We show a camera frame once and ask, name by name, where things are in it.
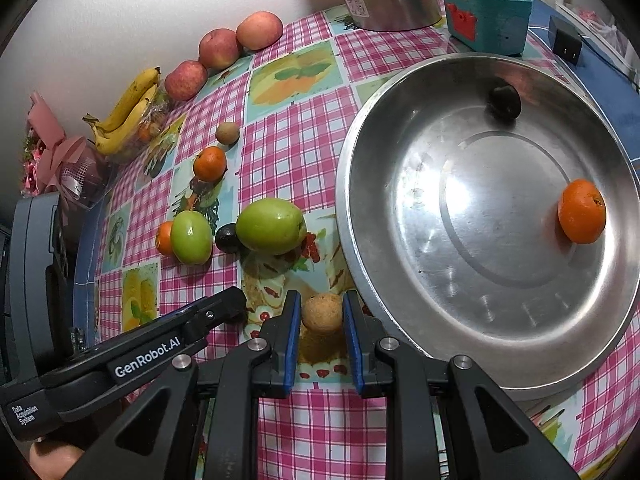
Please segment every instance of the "black triangular cutout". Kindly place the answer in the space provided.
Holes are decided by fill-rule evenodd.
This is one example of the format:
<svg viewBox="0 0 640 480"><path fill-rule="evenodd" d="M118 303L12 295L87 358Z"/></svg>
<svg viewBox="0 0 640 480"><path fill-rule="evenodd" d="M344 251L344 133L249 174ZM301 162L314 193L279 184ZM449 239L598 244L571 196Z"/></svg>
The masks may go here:
<svg viewBox="0 0 640 480"><path fill-rule="evenodd" d="M491 448L502 453L512 447L524 446L529 437L484 388L476 388L476 399L484 418Z"/></svg>
<svg viewBox="0 0 640 480"><path fill-rule="evenodd" d="M149 456L154 450L168 402L169 390L164 389L156 393L138 416L118 434L116 446L142 456Z"/></svg>

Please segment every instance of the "silver bolt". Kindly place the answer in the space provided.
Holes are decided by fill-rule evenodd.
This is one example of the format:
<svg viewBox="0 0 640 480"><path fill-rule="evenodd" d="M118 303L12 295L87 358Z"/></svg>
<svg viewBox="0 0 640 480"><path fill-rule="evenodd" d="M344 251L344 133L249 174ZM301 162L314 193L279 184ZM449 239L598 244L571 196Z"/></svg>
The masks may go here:
<svg viewBox="0 0 640 480"><path fill-rule="evenodd" d="M253 339L249 339L249 342L246 345L249 347L249 350L259 352L260 350L267 348L267 340L261 337L254 337Z"/></svg>
<svg viewBox="0 0 640 480"><path fill-rule="evenodd" d="M471 368L471 365L473 364L473 361L471 360L471 357L460 354L456 355L453 358L453 364L455 364L461 370L469 370L469 368Z"/></svg>
<svg viewBox="0 0 640 480"><path fill-rule="evenodd" d="M171 359L171 364L176 370L186 370L191 366L191 357L187 354L178 354Z"/></svg>
<svg viewBox="0 0 640 480"><path fill-rule="evenodd" d="M395 350L400 346L398 339L395 337L383 337L380 340L380 348L383 350Z"/></svg>

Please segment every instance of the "black power adapter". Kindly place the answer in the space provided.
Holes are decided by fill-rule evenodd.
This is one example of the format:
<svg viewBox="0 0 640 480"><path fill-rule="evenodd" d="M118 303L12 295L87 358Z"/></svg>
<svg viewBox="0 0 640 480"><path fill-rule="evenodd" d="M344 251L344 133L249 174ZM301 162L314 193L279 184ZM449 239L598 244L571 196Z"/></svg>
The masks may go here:
<svg viewBox="0 0 640 480"><path fill-rule="evenodd" d="M578 63L582 48L582 36L567 20L557 16L549 19L549 44L551 50L569 63Z"/></svg>

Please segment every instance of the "yellow banana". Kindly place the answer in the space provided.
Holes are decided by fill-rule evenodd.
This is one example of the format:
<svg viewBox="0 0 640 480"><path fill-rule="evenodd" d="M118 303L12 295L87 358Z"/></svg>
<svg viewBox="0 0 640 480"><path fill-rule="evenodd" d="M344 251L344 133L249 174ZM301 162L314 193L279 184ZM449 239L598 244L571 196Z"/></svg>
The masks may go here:
<svg viewBox="0 0 640 480"><path fill-rule="evenodd" d="M133 107L140 101L144 93L151 88L152 85L158 84L160 81L160 67L147 68L140 72L132 81L120 97L118 103L104 121L99 121L95 117L87 114L82 120L95 126L104 137L111 137L111 133L122 126L133 110Z"/></svg>
<svg viewBox="0 0 640 480"><path fill-rule="evenodd" d="M133 107L129 116L122 123L122 126L113 130L109 138L101 134L95 124L91 124L91 129L94 131L95 136L95 147L100 153L103 155L112 155L120 149L122 143L127 140L129 134L137 127L142 115L145 113L146 107L154 98L157 89L158 85L153 85L145 92L142 99Z"/></svg>

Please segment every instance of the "tray rim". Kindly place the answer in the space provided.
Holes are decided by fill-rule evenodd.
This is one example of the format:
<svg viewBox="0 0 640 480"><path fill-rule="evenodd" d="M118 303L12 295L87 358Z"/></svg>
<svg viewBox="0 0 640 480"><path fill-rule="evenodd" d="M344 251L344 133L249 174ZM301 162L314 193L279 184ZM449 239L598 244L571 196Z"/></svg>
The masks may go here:
<svg viewBox="0 0 640 480"><path fill-rule="evenodd" d="M362 108L358 111L351 126L347 130L347 134L344 138L342 149L340 150L340 158L338 160L338 168L336 172L335 180L335 214L336 223L338 227L338 236L340 237L340 243L342 244L342 252L347 262L347 266L351 272L351 277L356 285L358 293L367 304L372 314L383 321L384 327L389 332L389 335L400 338L401 340L408 341L414 345L418 350L428 357L431 355L426 352L408 333L396 322L391 316L389 310L386 308L382 299L378 295L368 273L364 268L364 264L360 257L360 253L355 243L355 237L353 232L353 223L351 222L351 205L349 199L350 183L349 176L351 173L351 161L353 159L353 152L360 136L360 131L367 119L369 113L373 110L381 97L389 92L393 87L402 82L405 78L411 75L413 72L423 69L425 66L429 66L434 63L439 63L451 59L461 59L466 57L487 57L496 60L505 61L508 63L520 65L527 69L534 70L542 76L553 80L555 83L562 85L566 90L571 92L576 98L582 101L588 106L591 111L600 120L603 126L609 132L609 135L613 138L616 146L623 155L626 169L630 173L634 185L636 186L636 196L638 197L638 211L640 212L640 182L638 180L638 174L631 165L628 153L615 129L609 121L609 118L604 114L600 106L595 102L594 104L588 102L583 96L578 94L574 88L568 83L555 78L548 73L544 72L540 67L529 64L525 61L513 59L508 56L502 56L499 54L486 54L482 52L459 52L454 54L444 54L442 56L432 57L430 59L415 63L399 73L395 74L388 81L386 81L373 95L364 103ZM574 373L565 376L557 381L539 384L538 386L530 386L526 388L502 388L512 399L514 400L534 400L542 399L553 394L562 392L563 390L571 387L574 384L582 381L586 376L596 371L606 358L616 348L622 336L625 334L626 329L631 323L631 319L635 314L636 305L640 299L640 273L636 276L636 292L633 296L633 300L630 302L626 309L626 314L613 336L609 339L607 344L600 349L600 351L584 366L576 370Z"/></svg>

